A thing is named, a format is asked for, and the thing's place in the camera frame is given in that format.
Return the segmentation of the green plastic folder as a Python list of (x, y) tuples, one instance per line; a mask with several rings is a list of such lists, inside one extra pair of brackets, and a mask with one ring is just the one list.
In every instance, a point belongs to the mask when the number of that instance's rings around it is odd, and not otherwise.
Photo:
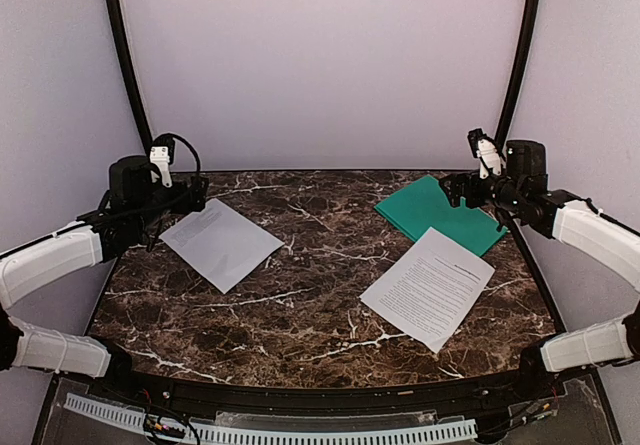
[(477, 256), (488, 252), (506, 233), (479, 208), (469, 209), (464, 202), (451, 207), (432, 176), (394, 192), (374, 209), (413, 242), (434, 228)]

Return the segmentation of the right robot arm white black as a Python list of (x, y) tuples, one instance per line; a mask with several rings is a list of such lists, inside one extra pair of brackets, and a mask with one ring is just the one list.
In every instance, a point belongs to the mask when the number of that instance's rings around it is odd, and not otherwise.
[[(479, 162), (473, 172), (440, 179), (452, 207), (493, 207), (501, 226), (516, 219), (540, 235), (581, 251), (639, 287), (639, 234), (589, 198), (551, 191), (546, 149), (531, 140), (511, 140), (504, 148), (480, 129), (467, 136)], [(524, 353), (524, 362), (547, 373), (589, 365), (624, 365), (639, 359), (639, 313), (544, 339)]]

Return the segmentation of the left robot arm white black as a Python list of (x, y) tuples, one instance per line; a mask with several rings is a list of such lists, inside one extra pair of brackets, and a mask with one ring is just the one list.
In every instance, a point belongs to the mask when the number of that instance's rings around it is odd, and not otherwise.
[(27, 323), (9, 315), (20, 300), (78, 270), (109, 262), (129, 248), (152, 247), (162, 219), (203, 210), (208, 179), (200, 171), (175, 181), (156, 147), (109, 168), (98, 207), (63, 228), (1, 255), (1, 367), (26, 367), (102, 378), (128, 366), (128, 354), (104, 340)]

